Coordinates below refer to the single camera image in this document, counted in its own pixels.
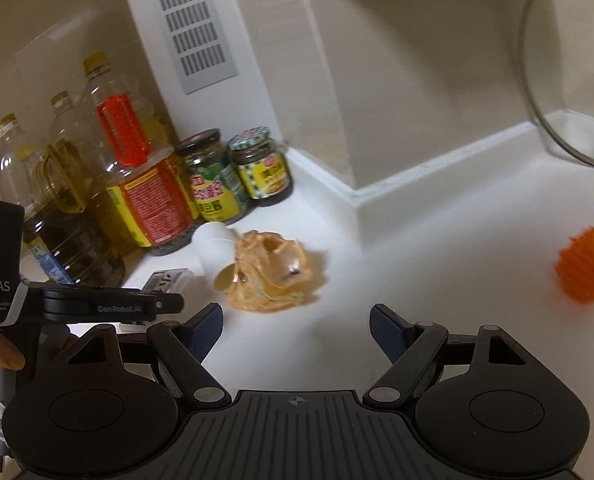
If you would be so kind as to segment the orange mesh scrubber ball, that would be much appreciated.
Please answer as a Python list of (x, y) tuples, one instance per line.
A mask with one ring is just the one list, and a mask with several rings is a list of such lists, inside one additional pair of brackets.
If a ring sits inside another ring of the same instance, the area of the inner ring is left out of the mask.
[(554, 265), (562, 291), (580, 304), (594, 302), (594, 226), (570, 239)]

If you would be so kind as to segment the soybean paste jar black lid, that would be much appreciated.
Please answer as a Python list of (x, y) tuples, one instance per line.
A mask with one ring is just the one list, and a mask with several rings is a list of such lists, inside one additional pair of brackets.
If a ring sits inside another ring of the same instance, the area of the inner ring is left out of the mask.
[(196, 205), (206, 221), (231, 223), (248, 210), (248, 195), (221, 142), (217, 128), (204, 130), (175, 147)]

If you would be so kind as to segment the yellow oil bottle behind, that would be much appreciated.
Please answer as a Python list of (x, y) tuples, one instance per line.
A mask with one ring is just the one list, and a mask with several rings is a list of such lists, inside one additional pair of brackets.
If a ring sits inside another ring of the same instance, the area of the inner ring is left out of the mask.
[(122, 257), (130, 255), (136, 244), (106, 191), (102, 141), (67, 91), (52, 96), (50, 106), (50, 146), (108, 240)]

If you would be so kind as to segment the small jar checkered lid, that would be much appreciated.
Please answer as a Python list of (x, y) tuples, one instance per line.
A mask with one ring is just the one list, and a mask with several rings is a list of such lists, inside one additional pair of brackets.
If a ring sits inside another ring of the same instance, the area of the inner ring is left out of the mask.
[(291, 196), (293, 179), (268, 127), (236, 134), (227, 142), (227, 149), (256, 207), (272, 206)]

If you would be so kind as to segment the grey wall vent grille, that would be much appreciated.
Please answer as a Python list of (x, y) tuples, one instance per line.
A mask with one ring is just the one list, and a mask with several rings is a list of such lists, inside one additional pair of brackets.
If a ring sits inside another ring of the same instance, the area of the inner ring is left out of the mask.
[(213, 0), (156, 0), (166, 46), (186, 94), (237, 75)]

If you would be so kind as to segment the dark oil bottle blue label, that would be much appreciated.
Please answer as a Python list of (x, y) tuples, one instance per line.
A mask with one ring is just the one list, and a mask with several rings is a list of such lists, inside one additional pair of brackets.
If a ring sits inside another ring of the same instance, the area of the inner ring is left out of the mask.
[(119, 286), (126, 266), (73, 180), (8, 114), (0, 120), (0, 191), (24, 208), (22, 240), (57, 284)]

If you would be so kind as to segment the floss pick box blue label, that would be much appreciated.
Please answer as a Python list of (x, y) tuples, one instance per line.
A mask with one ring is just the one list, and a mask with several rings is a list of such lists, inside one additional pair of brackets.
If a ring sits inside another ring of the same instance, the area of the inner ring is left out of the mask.
[(142, 287), (145, 294), (182, 294), (192, 284), (195, 275), (189, 269), (161, 270), (153, 273)]

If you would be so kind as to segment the orange plastic wrapper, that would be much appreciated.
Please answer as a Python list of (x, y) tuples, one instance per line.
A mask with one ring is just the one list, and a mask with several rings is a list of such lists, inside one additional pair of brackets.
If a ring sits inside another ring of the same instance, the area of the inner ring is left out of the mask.
[(227, 303), (247, 312), (283, 311), (310, 302), (320, 281), (299, 240), (251, 230), (235, 243)]

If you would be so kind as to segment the white cardboard tube roll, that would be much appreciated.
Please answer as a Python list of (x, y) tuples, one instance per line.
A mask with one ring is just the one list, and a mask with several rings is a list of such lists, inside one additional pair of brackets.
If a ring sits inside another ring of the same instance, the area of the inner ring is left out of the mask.
[(207, 222), (194, 233), (192, 245), (208, 284), (218, 292), (234, 278), (235, 246), (239, 234), (221, 222)]

